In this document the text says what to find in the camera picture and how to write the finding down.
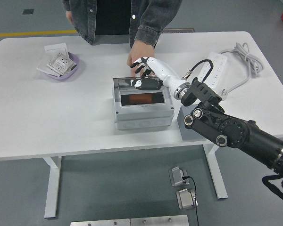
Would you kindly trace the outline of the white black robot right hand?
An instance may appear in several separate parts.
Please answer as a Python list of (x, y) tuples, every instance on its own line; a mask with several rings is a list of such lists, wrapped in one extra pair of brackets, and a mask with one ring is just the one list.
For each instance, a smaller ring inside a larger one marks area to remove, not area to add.
[(130, 67), (138, 66), (136, 73), (145, 69), (141, 77), (125, 79), (125, 82), (138, 90), (160, 90), (165, 86), (170, 89), (171, 94), (177, 100), (181, 99), (190, 84), (181, 79), (167, 64), (153, 58), (141, 57)]

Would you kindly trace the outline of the person's left hand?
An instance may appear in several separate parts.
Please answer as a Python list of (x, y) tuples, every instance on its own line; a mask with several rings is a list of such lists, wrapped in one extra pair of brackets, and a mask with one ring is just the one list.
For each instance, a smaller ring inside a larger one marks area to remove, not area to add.
[(131, 66), (141, 57), (155, 57), (154, 47), (141, 40), (135, 40), (127, 58), (127, 65)]

